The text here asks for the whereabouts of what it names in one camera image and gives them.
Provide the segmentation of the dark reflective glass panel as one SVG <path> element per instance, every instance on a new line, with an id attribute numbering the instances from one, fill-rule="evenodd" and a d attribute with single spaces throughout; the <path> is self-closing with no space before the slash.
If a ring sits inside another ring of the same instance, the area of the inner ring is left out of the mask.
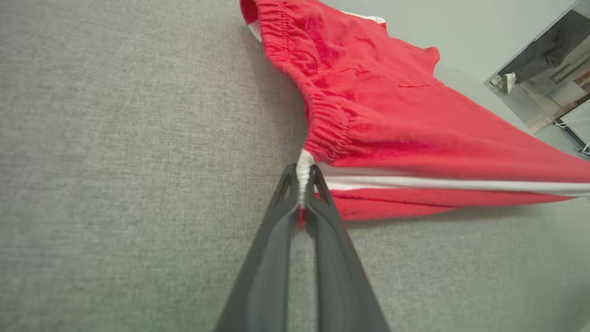
<path id="1" fill-rule="evenodd" d="M 487 84 L 531 132 L 536 132 L 552 122 L 560 107 L 550 98 L 560 85 L 551 76 L 565 73 L 568 62 L 577 63 L 586 50 L 590 50 L 590 0 L 579 0 Z M 516 85 L 506 95 L 500 76 L 512 72 Z"/>

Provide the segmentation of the red shorts with white stripe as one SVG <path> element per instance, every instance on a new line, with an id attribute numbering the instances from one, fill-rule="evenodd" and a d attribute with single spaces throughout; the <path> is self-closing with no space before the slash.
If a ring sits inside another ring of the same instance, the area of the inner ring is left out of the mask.
<path id="1" fill-rule="evenodd" d="M 438 80 L 434 47 L 319 0 L 240 0 L 267 58 L 297 86 L 307 137 L 298 203 L 320 168 L 344 220 L 590 197 L 590 162 L 563 153 Z"/>

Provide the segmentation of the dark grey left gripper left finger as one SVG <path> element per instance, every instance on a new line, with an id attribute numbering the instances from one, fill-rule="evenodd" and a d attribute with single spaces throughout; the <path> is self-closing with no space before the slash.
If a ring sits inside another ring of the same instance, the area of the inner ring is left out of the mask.
<path id="1" fill-rule="evenodd" d="M 284 169 L 214 332 L 287 332 L 291 238 L 299 220 L 296 166 Z"/>

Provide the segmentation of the white metal rack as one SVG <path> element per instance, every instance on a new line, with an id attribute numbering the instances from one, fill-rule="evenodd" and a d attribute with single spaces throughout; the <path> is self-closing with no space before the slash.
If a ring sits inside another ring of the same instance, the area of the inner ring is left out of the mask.
<path id="1" fill-rule="evenodd" d="M 590 98 L 552 122 L 566 131 L 581 146 L 578 151 L 590 157 Z"/>

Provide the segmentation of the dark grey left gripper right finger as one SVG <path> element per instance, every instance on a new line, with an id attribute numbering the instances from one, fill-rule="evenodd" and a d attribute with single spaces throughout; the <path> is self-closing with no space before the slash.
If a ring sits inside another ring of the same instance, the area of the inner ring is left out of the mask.
<path id="1" fill-rule="evenodd" d="M 315 241 L 318 332 L 390 332 L 318 166 L 306 185 L 306 229 Z"/>

